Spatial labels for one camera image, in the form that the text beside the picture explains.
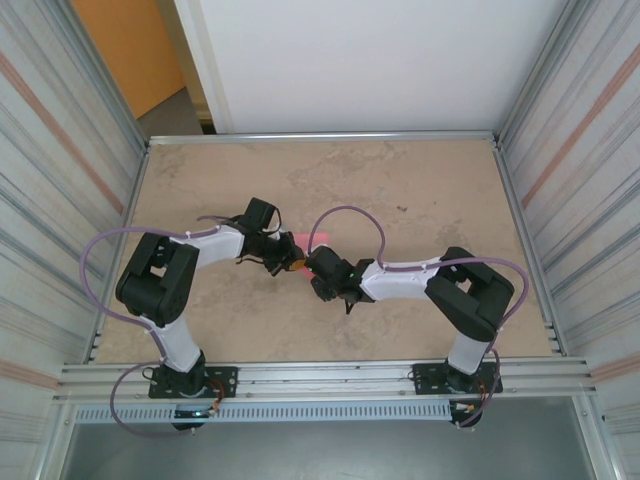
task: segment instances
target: white wall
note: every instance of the white wall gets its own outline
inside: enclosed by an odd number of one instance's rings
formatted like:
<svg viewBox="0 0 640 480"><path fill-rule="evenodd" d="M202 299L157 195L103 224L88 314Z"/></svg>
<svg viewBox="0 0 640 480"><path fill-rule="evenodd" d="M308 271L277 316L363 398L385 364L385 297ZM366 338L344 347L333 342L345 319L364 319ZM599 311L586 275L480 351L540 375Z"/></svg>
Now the white wall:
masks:
<svg viewBox="0 0 640 480"><path fill-rule="evenodd" d="M176 0L221 133L494 129L565 0Z"/></svg>

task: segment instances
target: floor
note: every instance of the floor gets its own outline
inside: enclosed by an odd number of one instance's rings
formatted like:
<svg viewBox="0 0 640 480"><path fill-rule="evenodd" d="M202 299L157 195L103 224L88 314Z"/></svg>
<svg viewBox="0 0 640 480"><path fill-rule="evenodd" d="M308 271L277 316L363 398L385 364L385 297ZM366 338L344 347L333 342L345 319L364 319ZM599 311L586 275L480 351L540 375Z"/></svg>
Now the floor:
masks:
<svg viewBox="0 0 640 480"><path fill-rule="evenodd" d="M277 205L299 234L331 207L360 206L384 226L389 261L429 259L458 245L526 265L486 141L158 145L133 224L197 231L208 226L197 217L242 213L252 196ZM351 212L329 217L320 232L353 263L379 246L369 221ZM125 259L138 238L129 238ZM519 291L518 277L501 272ZM112 308L126 313L118 302ZM455 337L429 302L360 304L346 316L342 303L320 301L301 272L271 278L260 265L233 261L198 271L186 315L216 362L442 358ZM497 347L505 356L550 354L533 292ZM106 322L98 362L155 359L142 329Z"/></svg>
<svg viewBox="0 0 640 480"><path fill-rule="evenodd" d="M460 432L441 421L236 423L208 424L194 437L153 441L117 425L79 425L62 478L590 480L595 476L571 399L559 398L496 399L475 432Z"/></svg>
<svg viewBox="0 0 640 480"><path fill-rule="evenodd" d="M138 119L148 137L161 135L202 135L196 110L186 88Z"/></svg>

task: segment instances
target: ventilated metal strip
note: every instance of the ventilated metal strip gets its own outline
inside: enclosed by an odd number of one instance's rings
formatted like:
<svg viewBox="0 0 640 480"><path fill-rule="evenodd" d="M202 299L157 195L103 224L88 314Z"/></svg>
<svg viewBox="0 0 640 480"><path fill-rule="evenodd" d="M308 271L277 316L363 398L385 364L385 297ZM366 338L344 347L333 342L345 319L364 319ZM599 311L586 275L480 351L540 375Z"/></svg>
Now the ventilated metal strip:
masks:
<svg viewBox="0 0 640 480"><path fill-rule="evenodd" d="M197 410L194 405L118 405L125 423L187 423L176 419L176 409ZM321 422L354 420L451 420L448 400L367 402L260 402L223 404L218 414L205 422ZM76 416L78 424L113 423L108 405L85 405Z"/></svg>

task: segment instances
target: purple cable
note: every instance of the purple cable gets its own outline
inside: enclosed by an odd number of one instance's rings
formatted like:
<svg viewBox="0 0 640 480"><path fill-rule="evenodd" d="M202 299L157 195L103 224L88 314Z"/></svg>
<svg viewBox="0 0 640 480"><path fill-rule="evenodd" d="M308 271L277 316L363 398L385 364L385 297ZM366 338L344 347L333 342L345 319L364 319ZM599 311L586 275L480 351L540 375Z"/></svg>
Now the purple cable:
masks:
<svg viewBox="0 0 640 480"><path fill-rule="evenodd" d="M376 261L380 266L380 268L383 268L387 272L421 272L423 270L433 270L435 268L441 268L441 267L452 267L455 265L463 265L465 263L493 263L493 264L509 267L512 270L515 270L516 272L518 272L518 274L522 277L522 293L520 294L520 297L518 298L516 303L513 305L513 307L511 307L509 311L505 313L504 317L502 317L502 320L500 320L500 323L498 324L498 328L497 328L498 330L504 325L504 323L509 318L513 316L514 313L516 313L516 311L522 306L522 304L527 298L527 295L529 294L529 277L527 275L527 272L517 263L513 263L513 262L510 262L509 260L504 260L502 258L493 258L493 257L456 258L452 260L445 260L442 262L432 263L429 265L425 265L424 267L422 265L415 266L415 267L387 266L382 261L382 255L384 254L384 249L386 247L386 238L385 238L384 229L382 228L382 225L380 225L380 222L378 222L375 219L375 217L371 215L369 212L363 210L360 207L354 207L351 205L342 205L339 207L334 207L326 211L322 215L320 215L320 218L316 220L316 223L313 225L313 228L311 229L311 234L309 235L309 245L307 247L307 255L311 254L311 248L313 246L313 237L315 236L316 231L320 226L320 223L328 215L332 214L333 212L337 212L339 210L353 210L355 212L361 213L362 215L364 215L365 217L367 217L369 220L373 222L373 224L378 229L378 232L380 233L380 248L378 249L378 255L376 256ZM500 356L498 355L497 350L493 348L493 345L495 344L495 342L496 342L496 338L494 338L493 341L487 347L487 352L492 351L496 357L495 380L493 381L493 385L491 386L489 395L473 415L471 415L468 419L466 419L465 421L459 424L460 427L464 427L465 425L469 424L471 421L477 418L485 410L485 408L487 408L489 403L491 403L491 399L493 398L493 394L495 393L496 388L498 387L498 380L500 379Z"/></svg>
<svg viewBox="0 0 640 480"><path fill-rule="evenodd" d="M115 422L118 424L118 426L122 427L127 432L129 432L129 433L131 433L133 435L137 435L138 437L145 437L145 438L172 438L172 437L180 437L182 435L186 435L187 433L190 433L190 430L181 430L179 432L143 432L141 430L136 430L135 428L131 428L129 425L124 423L120 419L120 417L118 417L118 413L116 412L116 405L115 405L116 391L118 390L118 387L120 386L122 381L125 379L125 377L127 375L129 375L130 373L136 371L139 368L152 367L152 366L158 366L158 365L161 365L161 363L160 362L139 363L138 365L135 365L135 366L125 370L123 372L123 374L120 375L118 380L116 380L116 383L113 385L113 388L111 389L111 395L109 396L109 410L111 411L111 416L113 417Z"/></svg>
<svg viewBox="0 0 640 480"><path fill-rule="evenodd" d="M157 334L153 331L153 329L149 325L144 323L142 320L138 320L136 318L127 317L125 315L120 315L119 313L114 312L113 310L110 310L109 308L107 308L104 305L102 305L102 302L100 302L98 297L96 297L95 293L93 293L93 290L91 290L91 287L89 286L89 280L87 279L87 271L86 271L86 269L87 269L87 260L89 258L89 253L91 252L91 249L95 246L95 244L98 243L100 240L102 240L102 239L104 239L106 237L109 237L111 235L117 235L117 234L121 234L121 233L153 233L153 234L156 234L156 235L162 235L162 236L174 237L174 238L180 238L180 239L187 239L187 238L197 239L197 238L203 238L203 237L207 237L209 235L213 235L217 231L218 231L218 227L215 227L215 228L213 228L211 230L205 230L205 231L202 231L202 232L197 232L197 233L193 233L193 234L187 235L187 234L184 234L184 233L173 233L173 232L169 232L167 230L160 230L160 229L157 229L157 228L121 227L121 228L114 228L113 230L109 230L107 232L103 232L103 233L93 237L89 241L87 246L84 247L84 250L82 251L82 254L80 255L80 282L82 283L82 287L84 288L84 291L87 294L87 296L89 297L89 299L91 300L91 302L102 313L104 313L105 315L108 315L110 317L113 317L115 319L122 320L123 322L132 323L133 325L138 325L138 326L144 328L145 330L147 330L151 334L151 338L153 338L153 341L155 342L155 344L158 346L158 350L160 350L160 356L164 359L167 356L167 352L165 351L164 347L162 346L162 342L158 338Z"/></svg>

